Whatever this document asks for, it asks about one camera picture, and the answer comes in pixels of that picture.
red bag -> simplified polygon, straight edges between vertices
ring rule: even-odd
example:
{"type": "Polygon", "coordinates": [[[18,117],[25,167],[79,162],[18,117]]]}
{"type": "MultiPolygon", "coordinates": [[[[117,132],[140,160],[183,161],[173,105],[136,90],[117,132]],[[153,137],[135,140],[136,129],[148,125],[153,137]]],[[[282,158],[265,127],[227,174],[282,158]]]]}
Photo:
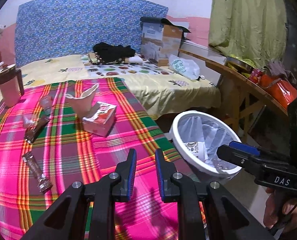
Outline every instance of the red bag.
{"type": "Polygon", "coordinates": [[[278,77],[263,75],[259,85],[273,98],[275,98],[285,109],[290,102],[297,98],[297,90],[287,81],[278,77]]]}

wooden table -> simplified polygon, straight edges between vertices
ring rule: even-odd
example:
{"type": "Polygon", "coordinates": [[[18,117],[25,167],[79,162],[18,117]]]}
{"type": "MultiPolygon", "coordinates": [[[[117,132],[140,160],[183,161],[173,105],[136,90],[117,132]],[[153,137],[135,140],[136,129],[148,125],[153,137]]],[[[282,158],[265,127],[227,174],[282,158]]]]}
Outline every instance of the wooden table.
{"type": "Polygon", "coordinates": [[[239,130],[239,121],[244,118],[244,129],[242,142],[246,142],[247,134],[250,129],[250,115],[263,106],[267,106],[269,109],[274,111],[277,115],[282,117],[283,120],[288,122],[287,111],[281,106],[270,94],[266,93],[258,85],[248,80],[238,72],[226,67],[220,63],[209,60],[205,57],[197,54],[179,49],[179,52],[190,55],[205,61],[208,68],[220,73],[225,77],[224,81],[219,85],[221,91],[222,104],[219,108],[214,109],[212,114],[230,125],[234,132],[239,130]],[[250,104],[250,94],[255,96],[258,101],[250,104]],[[240,106],[245,100],[245,109],[240,110],[240,106]]]}

green curtain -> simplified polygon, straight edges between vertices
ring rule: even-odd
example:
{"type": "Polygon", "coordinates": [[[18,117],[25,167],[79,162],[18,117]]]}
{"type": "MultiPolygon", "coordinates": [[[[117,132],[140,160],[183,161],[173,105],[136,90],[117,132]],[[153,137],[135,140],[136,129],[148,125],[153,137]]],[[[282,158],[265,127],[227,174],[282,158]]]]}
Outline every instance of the green curtain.
{"type": "Polygon", "coordinates": [[[213,0],[209,45],[263,69],[286,45],[284,0],[213,0]]]}

pink box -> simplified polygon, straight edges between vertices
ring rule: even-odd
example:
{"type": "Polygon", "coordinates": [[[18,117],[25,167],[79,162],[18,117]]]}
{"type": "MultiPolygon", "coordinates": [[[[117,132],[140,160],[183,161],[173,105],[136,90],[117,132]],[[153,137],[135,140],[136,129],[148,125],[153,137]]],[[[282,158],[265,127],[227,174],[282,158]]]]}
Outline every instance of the pink box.
{"type": "Polygon", "coordinates": [[[82,119],[84,130],[106,137],[114,124],[115,112],[116,106],[97,102],[82,119]]]}

pitcher handle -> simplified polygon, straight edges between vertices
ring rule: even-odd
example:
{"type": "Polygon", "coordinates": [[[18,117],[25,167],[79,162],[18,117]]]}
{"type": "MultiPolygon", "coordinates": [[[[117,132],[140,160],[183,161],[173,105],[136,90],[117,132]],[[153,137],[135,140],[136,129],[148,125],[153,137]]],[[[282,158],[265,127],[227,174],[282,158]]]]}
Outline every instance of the pitcher handle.
{"type": "Polygon", "coordinates": [[[19,90],[21,91],[21,95],[23,96],[24,95],[24,86],[23,86],[22,72],[19,68],[16,69],[16,76],[17,76],[19,90]]]}

